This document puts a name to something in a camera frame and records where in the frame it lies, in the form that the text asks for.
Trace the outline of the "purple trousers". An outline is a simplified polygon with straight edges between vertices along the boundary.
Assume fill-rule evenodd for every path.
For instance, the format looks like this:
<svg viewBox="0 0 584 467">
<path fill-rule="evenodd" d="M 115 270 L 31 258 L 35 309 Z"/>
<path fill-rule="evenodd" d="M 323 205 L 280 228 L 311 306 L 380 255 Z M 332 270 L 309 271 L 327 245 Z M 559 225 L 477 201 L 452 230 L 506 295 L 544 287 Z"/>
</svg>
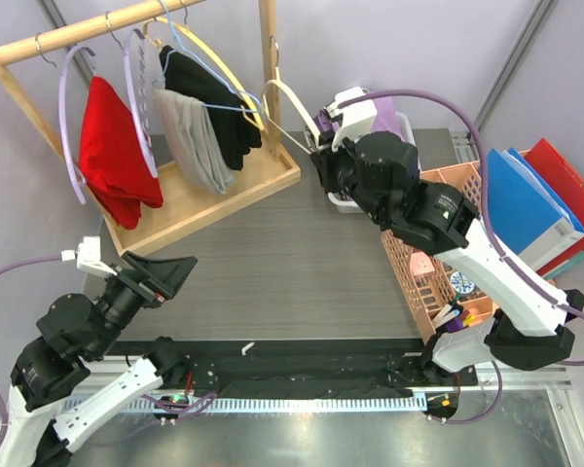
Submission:
<svg viewBox="0 0 584 467">
<path fill-rule="evenodd" d="M 375 98 L 371 100 L 376 106 L 378 115 L 375 118 L 371 131 L 368 134 L 380 131 L 388 131 L 398 135 L 401 140 L 405 141 L 403 139 L 400 125 L 394 115 L 396 109 L 394 107 L 393 100 L 390 97 Z M 335 133 L 335 129 L 337 128 L 338 124 L 330 120 L 325 107 L 323 107 L 318 112 L 318 114 L 313 117 L 313 120 L 317 124 L 321 133 L 329 131 Z"/>
</svg>

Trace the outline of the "cream white hanger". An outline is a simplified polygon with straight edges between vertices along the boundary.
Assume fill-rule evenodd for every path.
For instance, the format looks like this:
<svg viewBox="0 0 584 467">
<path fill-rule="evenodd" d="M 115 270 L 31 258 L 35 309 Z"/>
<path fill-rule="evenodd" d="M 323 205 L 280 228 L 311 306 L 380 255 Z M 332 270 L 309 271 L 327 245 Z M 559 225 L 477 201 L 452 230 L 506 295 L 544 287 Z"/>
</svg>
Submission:
<svg viewBox="0 0 584 467">
<path fill-rule="evenodd" d="M 300 148 L 308 156 L 314 152 L 314 148 L 319 144 L 320 130 L 317 124 L 314 122 L 313 118 L 310 116 L 305 105 L 302 103 L 300 98 L 297 96 L 295 91 L 293 91 L 286 83 L 284 83 L 280 78 L 279 72 L 279 46 L 275 37 L 271 35 L 269 37 L 269 53 L 274 52 L 274 76 L 265 81 L 262 87 L 261 94 L 261 115 L 265 117 L 269 124 L 271 124 L 277 131 L 278 135 L 285 136 L 294 145 Z M 306 130 L 310 133 L 311 143 L 303 144 L 299 140 L 295 139 L 289 132 L 287 132 L 271 115 L 270 105 L 267 103 L 267 91 L 270 89 L 282 91 L 287 97 L 289 102 L 294 107 L 296 113 L 300 116 L 301 120 L 305 123 Z"/>
</svg>

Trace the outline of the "lilac plastic hanger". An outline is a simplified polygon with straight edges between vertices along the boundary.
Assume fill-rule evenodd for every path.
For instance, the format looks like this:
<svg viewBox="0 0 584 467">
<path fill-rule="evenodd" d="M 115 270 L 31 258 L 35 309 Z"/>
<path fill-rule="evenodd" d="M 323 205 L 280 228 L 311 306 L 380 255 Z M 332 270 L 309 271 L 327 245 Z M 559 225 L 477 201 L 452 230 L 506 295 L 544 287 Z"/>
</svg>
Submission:
<svg viewBox="0 0 584 467">
<path fill-rule="evenodd" d="M 127 38 L 123 43 L 114 34 L 114 28 L 109 18 L 109 12 L 104 15 L 105 24 L 107 32 L 111 35 L 113 40 L 120 46 L 123 51 L 123 63 L 124 63 L 124 73 L 125 80 L 128 90 L 128 104 L 129 110 L 132 116 L 132 121 L 137 136 L 137 141 L 141 151 L 142 158 L 145 165 L 150 173 L 150 175 L 157 179 L 158 170 L 156 166 L 156 161 L 152 153 L 152 141 L 149 135 L 149 120 L 147 117 L 147 85 L 146 85 L 146 60 L 145 60 L 145 36 L 138 28 L 133 28 L 128 34 Z M 137 71 L 138 78 L 137 82 L 134 81 L 132 76 L 132 52 L 130 51 L 131 38 L 135 36 L 138 38 L 137 43 Z"/>
</svg>

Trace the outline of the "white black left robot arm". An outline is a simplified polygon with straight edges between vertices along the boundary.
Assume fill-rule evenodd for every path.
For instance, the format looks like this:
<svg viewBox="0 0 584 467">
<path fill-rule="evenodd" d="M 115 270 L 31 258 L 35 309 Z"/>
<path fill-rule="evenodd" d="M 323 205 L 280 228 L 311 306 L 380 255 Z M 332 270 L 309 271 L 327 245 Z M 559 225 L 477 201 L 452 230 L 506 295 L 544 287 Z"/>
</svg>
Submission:
<svg viewBox="0 0 584 467">
<path fill-rule="evenodd" d="M 77 267 L 103 278 L 95 299 L 70 293 L 56 299 L 37 322 L 40 335 L 26 345 L 0 399 L 0 466 L 66 466 L 72 455 L 123 405 L 186 380 L 190 363 L 169 337 L 156 338 L 132 366 L 80 408 L 61 407 L 91 374 L 136 313 L 172 300 L 198 260 L 152 260 L 132 252 L 124 267 L 99 260 Z"/>
</svg>

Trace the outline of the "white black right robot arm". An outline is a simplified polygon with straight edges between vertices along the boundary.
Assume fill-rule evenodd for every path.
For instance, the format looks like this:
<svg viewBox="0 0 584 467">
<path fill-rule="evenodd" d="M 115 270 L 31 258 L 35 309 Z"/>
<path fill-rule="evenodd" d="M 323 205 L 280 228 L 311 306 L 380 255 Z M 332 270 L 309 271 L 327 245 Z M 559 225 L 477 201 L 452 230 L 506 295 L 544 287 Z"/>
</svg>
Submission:
<svg viewBox="0 0 584 467">
<path fill-rule="evenodd" d="M 324 146 L 310 160 L 325 191 L 341 192 L 382 231 L 451 266 L 498 306 L 494 316 L 456 332 L 437 332 L 420 359 L 421 377 L 439 385 L 454 373 L 498 361 L 522 371 L 570 364 L 571 299 L 519 257 L 499 252 L 476 204 L 444 182 L 421 179 L 418 149 L 389 131 Z"/>
</svg>

